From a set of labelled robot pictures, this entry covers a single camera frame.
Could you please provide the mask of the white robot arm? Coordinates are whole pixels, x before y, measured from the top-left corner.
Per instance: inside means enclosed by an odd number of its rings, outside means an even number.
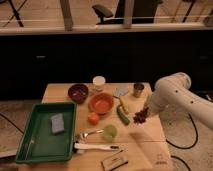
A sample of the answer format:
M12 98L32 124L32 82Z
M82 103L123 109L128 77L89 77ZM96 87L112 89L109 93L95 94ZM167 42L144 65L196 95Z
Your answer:
M191 78L183 72L158 79L147 100L148 115L158 114L167 105L174 104L213 130L213 103L192 93L190 87Z

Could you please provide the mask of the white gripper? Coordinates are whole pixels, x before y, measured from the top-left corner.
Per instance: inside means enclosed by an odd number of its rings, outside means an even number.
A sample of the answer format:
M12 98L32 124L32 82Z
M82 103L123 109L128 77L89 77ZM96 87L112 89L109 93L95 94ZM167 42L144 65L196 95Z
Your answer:
M153 117L162 112L167 105L166 101L160 96L157 91L154 91L147 97L144 107L148 109L147 116Z

